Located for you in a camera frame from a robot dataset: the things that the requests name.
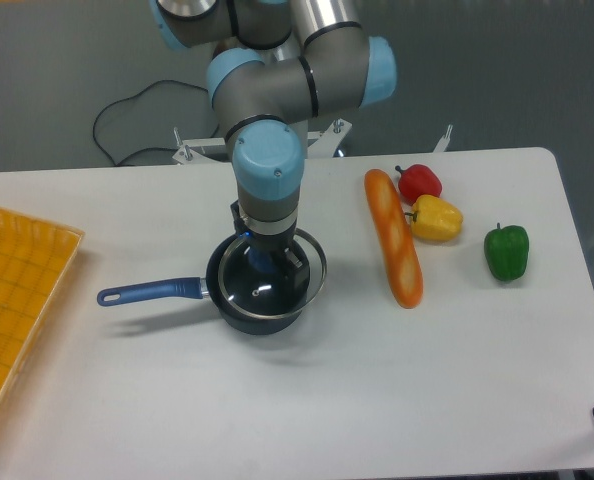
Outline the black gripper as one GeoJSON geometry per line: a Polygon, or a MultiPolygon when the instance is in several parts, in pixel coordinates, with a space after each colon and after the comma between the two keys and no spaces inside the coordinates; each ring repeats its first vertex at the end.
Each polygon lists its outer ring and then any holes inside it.
{"type": "Polygon", "coordinates": [[[269,255],[283,255],[286,291],[302,300],[310,284],[310,262],[301,247],[291,247],[296,232],[298,208],[276,220],[261,220],[248,214],[238,201],[230,205],[235,234],[251,248],[269,255]]]}

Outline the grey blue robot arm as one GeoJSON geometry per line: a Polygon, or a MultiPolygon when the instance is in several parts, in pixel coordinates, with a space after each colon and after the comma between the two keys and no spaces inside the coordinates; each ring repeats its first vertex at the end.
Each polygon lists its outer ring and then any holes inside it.
{"type": "Polygon", "coordinates": [[[293,249],[306,150],[294,125],[389,98],[397,66],[350,1],[154,1],[174,48],[234,39],[207,73],[238,189],[235,222],[273,271],[301,283],[293,249]]]}

